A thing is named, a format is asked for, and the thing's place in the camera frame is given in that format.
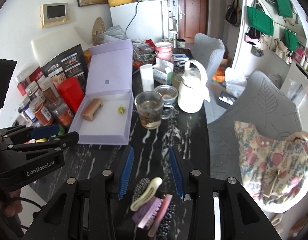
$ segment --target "gray cushion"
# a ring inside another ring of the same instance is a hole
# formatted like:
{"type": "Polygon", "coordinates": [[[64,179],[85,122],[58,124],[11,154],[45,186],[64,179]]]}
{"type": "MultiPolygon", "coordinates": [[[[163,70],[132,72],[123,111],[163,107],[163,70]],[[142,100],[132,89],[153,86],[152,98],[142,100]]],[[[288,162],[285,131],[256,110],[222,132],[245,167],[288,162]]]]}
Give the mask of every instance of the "gray cushion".
{"type": "Polygon", "coordinates": [[[224,55],[224,45],[219,39],[198,33],[194,38],[193,58],[206,69],[207,84],[211,82],[224,55]]]}
{"type": "Polygon", "coordinates": [[[233,176],[242,181],[234,121],[251,122],[260,134],[275,140],[302,131],[296,105],[264,73],[255,71],[233,106],[207,125],[212,178],[225,180],[233,176]]]}

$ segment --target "glass mug handle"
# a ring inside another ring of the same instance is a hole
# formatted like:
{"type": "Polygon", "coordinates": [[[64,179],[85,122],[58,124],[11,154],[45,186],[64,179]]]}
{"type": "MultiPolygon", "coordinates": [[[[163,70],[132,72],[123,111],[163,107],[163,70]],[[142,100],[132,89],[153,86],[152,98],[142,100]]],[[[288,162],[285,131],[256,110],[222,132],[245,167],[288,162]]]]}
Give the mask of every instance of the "glass mug handle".
{"type": "Polygon", "coordinates": [[[162,119],[165,120],[165,119],[170,118],[173,115],[175,108],[171,104],[164,104],[163,107],[168,107],[172,109],[171,112],[169,112],[168,114],[165,114],[165,115],[162,114],[162,119]]]}

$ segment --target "white kettle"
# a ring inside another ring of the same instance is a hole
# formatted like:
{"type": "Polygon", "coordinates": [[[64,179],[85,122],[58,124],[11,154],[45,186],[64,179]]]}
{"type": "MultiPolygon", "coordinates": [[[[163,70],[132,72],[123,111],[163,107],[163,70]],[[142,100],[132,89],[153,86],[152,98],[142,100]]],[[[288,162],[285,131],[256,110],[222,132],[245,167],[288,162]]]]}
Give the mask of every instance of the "white kettle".
{"type": "Polygon", "coordinates": [[[203,100],[211,101],[208,88],[206,87],[207,75],[202,64],[196,60],[185,63],[182,82],[178,89],[179,107],[187,113],[196,113],[202,107],[203,100]]]}

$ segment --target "glass mug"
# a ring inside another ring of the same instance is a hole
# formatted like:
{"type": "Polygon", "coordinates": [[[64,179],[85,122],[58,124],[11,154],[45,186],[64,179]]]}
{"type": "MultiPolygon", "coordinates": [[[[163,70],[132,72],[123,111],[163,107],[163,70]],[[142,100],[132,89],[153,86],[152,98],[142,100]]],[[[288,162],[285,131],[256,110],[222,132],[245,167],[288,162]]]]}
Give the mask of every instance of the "glass mug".
{"type": "Polygon", "coordinates": [[[161,125],[162,119],[168,119],[174,113],[174,106],[164,103],[160,93],[154,91],[146,91],[137,95],[135,105],[141,124],[149,130],[155,129],[161,125]],[[168,114],[163,115],[163,107],[171,108],[168,114]]]}

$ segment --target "woven fan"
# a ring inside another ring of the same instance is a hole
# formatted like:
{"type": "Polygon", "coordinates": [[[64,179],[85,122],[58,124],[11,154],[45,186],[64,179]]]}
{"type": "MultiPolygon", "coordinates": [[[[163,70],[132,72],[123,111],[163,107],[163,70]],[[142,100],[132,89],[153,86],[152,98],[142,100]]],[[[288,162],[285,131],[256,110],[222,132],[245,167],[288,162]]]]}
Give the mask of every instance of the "woven fan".
{"type": "Polygon", "coordinates": [[[101,17],[97,17],[97,19],[94,22],[94,26],[92,29],[92,42],[93,45],[99,45],[100,43],[97,40],[97,35],[102,34],[105,31],[105,24],[101,17]]]}

